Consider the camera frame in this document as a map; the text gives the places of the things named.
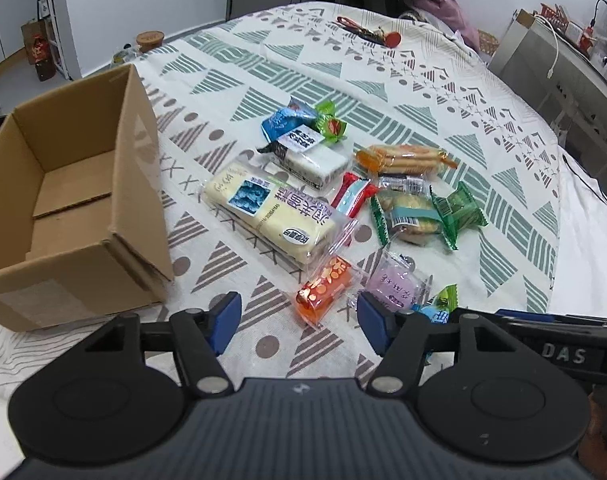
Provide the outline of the person's right hand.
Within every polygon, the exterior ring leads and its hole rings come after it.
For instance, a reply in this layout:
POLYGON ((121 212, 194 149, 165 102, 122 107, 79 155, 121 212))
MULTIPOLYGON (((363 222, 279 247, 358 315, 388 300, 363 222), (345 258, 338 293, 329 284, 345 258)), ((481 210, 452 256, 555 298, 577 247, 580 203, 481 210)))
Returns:
POLYGON ((589 395, 591 422, 580 443, 578 458, 596 479, 607 479, 607 386, 595 386, 589 395))

